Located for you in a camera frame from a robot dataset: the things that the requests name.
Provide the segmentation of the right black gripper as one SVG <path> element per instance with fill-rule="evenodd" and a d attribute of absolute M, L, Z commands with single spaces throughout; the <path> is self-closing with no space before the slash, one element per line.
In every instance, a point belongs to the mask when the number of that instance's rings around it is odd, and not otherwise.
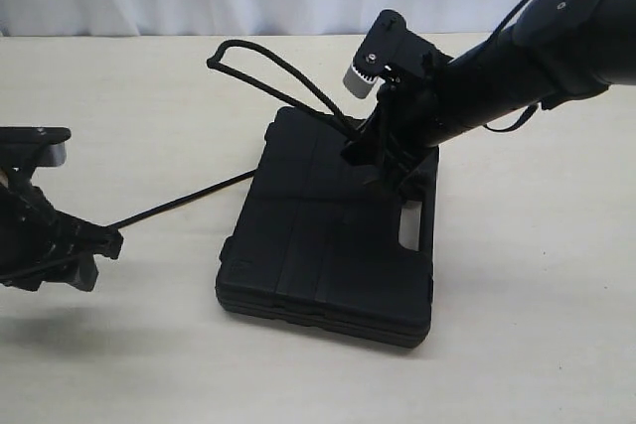
<path fill-rule="evenodd" d="M 429 70 L 424 79 L 384 80 L 373 114 L 356 120 L 359 136 L 347 142 L 341 157 L 351 166 L 372 166 L 363 185 L 381 195 L 423 196 L 427 173 L 421 172 L 434 148 L 426 131 L 434 122 L 438 100 L 436 75 L 447 64 Z"/>

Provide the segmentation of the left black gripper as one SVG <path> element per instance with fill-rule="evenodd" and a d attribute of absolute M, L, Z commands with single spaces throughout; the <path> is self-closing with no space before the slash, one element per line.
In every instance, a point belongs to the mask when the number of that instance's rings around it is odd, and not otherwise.
<path fill-rule="evenodd" d="M 118 229 L 55 209 L 30 179 L 1 167 L 1 284 L 37 290 L 45 282 L 91 292 L 99 271 L 94 255 L 119 258 Z"/>

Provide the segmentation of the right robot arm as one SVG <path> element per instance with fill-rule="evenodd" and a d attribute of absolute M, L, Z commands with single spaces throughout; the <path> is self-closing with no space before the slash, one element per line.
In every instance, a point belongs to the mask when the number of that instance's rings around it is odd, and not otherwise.
<path fill-rule="evenodd" d="M 406 193 L 450 139 L 527 106 L 551 110 L 634 81 L 635 0 L 533 0 L 514 25 L 456 58 L 387 9 L 344 78 L 377 104 L 342 155 Z"/>

